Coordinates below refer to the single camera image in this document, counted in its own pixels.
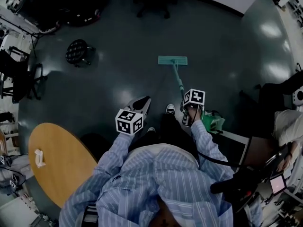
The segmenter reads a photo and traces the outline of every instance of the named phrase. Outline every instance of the desk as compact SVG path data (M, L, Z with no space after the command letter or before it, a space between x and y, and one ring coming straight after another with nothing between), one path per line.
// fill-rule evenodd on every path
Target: desk
M43 151L45 166L35 164L35 150ZM75 136L52 123L35 127L28 143L34 175L48 197L63 207L69 196L91 175L97 162Z

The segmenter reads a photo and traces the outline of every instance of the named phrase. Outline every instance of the mop handle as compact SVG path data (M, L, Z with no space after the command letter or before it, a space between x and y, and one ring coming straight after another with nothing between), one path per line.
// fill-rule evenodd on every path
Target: mop handle
M174 68L174 72L175 72L175 76L176 76L177 82L179 84L179 89L181 91L182 99L184 99L184 87L183 87L182 80L179 77L178 69L177 69L178 68L178 62L174 61L173 68Z

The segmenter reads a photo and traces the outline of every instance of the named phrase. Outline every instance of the mop head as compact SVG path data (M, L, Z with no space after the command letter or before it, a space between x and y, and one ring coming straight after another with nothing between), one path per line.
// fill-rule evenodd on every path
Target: mop head
M158 56L159 65L187 66L187 56Z

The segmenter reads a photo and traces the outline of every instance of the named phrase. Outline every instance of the hand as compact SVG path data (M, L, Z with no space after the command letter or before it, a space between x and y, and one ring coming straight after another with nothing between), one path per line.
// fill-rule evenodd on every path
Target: hand
M291 155L286 156L286 158L282 160L278 165L277 171L278 172L284 171L289 166L291 159L292 159Z
M197 120L200 120L201 119L201 110L200 110L200 107L199 107L199 111L197 112L197 109L198 108L192 108L192 107L187 107L187 111L188 111L188 114L192 120L192 122L195 122Z

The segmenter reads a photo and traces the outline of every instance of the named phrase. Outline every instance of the green bag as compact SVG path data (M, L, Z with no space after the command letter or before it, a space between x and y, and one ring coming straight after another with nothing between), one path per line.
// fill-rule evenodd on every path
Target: green bag
M211 111L204 113L201 115L202 123L204 124L207 132L213 134L222 134L222 126L225 122L225 119L219 114L218 111Z

